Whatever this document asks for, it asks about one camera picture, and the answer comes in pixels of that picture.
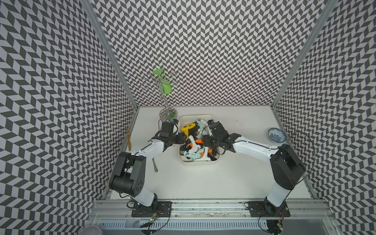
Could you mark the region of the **mint green glue gun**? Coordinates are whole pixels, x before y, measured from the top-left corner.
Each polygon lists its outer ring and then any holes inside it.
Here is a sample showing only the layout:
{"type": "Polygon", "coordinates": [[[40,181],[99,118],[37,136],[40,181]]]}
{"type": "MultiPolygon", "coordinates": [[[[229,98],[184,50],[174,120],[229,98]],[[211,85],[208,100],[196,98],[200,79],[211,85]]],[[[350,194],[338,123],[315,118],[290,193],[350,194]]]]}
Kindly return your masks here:
{"type": "Polygon", "coordinates": [[[204,136],[204,135],[208,135],[209,134],[209,126],[208,126],[208,123],[201,119],[201,118],[198,118],[197,119],[197,124],[199,126],[199,134],[200,136],[204,136]]]}

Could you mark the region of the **yellow glue gun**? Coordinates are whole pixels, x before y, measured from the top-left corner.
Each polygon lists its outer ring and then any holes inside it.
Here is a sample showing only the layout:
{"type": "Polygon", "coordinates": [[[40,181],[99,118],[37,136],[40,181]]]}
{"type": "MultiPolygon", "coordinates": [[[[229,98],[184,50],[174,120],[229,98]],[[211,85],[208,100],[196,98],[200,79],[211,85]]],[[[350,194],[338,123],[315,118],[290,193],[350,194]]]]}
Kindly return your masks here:
{"type": "Polygon", "coordinates": [[[193,122],[193,123],[190,123],[190,124],[186,124],[184,126],[181,127],[181,132],[184,133],[186,135],[186,140],[189,139],[189,131],[193,128],[196,127],[196,122],[193,122]]]}

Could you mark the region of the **white orange glue gun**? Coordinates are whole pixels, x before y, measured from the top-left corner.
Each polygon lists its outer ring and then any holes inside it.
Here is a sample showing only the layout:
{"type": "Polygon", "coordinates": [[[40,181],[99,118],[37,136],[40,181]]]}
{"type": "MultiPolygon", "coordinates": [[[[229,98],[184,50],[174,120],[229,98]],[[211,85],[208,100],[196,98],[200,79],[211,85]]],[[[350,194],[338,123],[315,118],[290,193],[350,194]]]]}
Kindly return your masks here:
{"type": "Polygon", "coordinates": [[[211,156],[212,154],[212,149],[210,149],[209,147],[204,147],[200,150],[198,150],[196,153],[194,154],[187,154],[187,158],[189,158],[190,160],[193,160],[195,162],[197,161],[211,161],[211,156]]]}

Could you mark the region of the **white plastic storage box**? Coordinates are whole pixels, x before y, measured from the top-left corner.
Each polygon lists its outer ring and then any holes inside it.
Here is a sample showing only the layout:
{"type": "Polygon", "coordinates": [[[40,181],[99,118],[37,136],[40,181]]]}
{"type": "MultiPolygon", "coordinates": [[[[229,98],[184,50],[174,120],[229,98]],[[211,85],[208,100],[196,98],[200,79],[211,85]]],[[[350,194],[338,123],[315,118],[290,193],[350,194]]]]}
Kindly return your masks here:
{"type": "Polygon", "coordinates": [[[212,115],[186,115],[179,119],[179,131],[186,140],[179,147],[179,159],[184,165],[213,165],[220,158],[219,149],[209,144],[212,115]]]}

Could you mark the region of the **small white glue gun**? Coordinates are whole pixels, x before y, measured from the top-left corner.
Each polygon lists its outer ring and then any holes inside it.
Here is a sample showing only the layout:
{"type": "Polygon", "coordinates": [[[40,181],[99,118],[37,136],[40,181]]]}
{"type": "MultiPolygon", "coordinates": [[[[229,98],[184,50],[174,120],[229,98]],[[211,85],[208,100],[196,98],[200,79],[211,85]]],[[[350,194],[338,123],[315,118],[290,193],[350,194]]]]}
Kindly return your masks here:
{"type": "Polygon", "coordinates": [[[191,149],[188,151],[189,153],[196,153],[201,149],[200,145],[196,144],[193,136],[189,136],[189,140],[191,141],[191,143],[189,144],[189,146],[191,147],[191,149]]]}

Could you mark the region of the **mint glue gun front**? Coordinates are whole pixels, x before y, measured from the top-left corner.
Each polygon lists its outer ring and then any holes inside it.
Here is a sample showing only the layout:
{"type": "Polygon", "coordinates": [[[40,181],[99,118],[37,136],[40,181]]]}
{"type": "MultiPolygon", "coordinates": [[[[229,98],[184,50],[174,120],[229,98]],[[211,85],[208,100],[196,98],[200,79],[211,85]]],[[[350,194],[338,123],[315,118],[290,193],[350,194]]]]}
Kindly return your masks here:
{"type": "Polygon", "coordinates": [[[185,157],[187,157],[189,160],[196,161],[196,160],[202,158],[202,156],[204,155],[204,152],[202,152],[202,151],[198,151],[198,152],[196,152],[196,153],[189,153],[189,152],[185,151],[185,152],[183,153],[183,155],[184,155],[185,157]]]}

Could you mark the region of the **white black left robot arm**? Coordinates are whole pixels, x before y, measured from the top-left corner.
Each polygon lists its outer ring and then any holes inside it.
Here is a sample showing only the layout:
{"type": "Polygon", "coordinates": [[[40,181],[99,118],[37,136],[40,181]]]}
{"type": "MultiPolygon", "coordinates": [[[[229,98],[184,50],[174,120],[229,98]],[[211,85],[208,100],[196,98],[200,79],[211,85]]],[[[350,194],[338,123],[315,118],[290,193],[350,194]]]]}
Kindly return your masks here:
{"type": "Polygon", "coordinates": [[[120,153],[110,177],[109,189],[129,195],[144,207],[153,207],[157,196],[145,187],[146,164],[170,146],[185,143],[186,134],[178,132],[178,124],[177,119],[163,121],[159,131],[145,146],[120,153]]]}

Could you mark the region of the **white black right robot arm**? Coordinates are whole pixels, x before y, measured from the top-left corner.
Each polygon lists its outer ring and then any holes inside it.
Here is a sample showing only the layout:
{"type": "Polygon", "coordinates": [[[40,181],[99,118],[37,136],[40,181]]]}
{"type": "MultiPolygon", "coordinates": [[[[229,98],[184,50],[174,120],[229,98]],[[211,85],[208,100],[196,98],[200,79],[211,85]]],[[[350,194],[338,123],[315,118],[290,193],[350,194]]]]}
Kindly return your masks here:
{"type": "Polygon", "coordinates": [[[229,134],[223,125],[209,120],[211,134],[205,136],[203,143],[225,152],[246,154],[270,163],[274,181],[269,194],[260,206],[261,213],[276,216],[287,207],[286,198],[300,183],[306,168],[290,145],[268,146],[253,142],[240,134],[229,134]]]}

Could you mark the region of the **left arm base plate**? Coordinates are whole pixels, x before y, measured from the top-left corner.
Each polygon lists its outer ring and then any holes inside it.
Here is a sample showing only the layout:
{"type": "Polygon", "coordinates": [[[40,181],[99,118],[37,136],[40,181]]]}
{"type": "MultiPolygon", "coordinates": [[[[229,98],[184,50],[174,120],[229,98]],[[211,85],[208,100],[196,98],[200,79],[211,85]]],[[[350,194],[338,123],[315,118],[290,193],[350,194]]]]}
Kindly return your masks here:
{"type": "Polygon", "coordinates": [[[152,216],[156,214],[158,218],[170,217],[171,208],[171,201],[161,201],[153,203],[150,207],[135,203],[132,208],[131,216],[140,218],[152,218],[152,216]]]}

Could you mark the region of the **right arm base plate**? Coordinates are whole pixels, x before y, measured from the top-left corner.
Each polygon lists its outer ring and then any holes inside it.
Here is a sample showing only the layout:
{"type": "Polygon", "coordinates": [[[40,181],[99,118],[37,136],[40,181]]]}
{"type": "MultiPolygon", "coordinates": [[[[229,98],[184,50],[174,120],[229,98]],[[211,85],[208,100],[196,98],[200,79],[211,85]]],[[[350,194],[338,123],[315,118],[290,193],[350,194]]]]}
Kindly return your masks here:
{"type": "Polygon", "coordinates": [[[251,217],[291,217],[287,202],[275,207],[268,201],[249,201],[246,203],[251,217]]]}

